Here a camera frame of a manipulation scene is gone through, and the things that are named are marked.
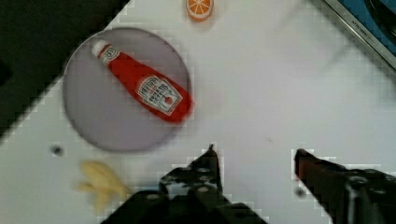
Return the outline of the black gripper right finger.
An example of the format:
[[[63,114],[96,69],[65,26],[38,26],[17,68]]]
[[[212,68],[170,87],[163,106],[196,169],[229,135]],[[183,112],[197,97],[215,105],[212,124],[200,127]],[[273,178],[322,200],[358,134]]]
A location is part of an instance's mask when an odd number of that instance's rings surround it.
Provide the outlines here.
[[[396,224],[395,177],[376,169],[347,169],[299,148],[294,173],[332,224]]]

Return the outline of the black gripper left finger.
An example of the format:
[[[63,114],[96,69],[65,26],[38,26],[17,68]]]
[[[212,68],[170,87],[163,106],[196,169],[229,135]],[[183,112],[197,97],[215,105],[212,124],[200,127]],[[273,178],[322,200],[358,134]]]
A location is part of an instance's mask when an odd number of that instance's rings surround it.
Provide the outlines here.
[[[214,143],[210,143],[208,149],[190,164],[174,168],[159,181],[159,191],[171,202],[195,203],[198,188],[223,192],[219,156]]]

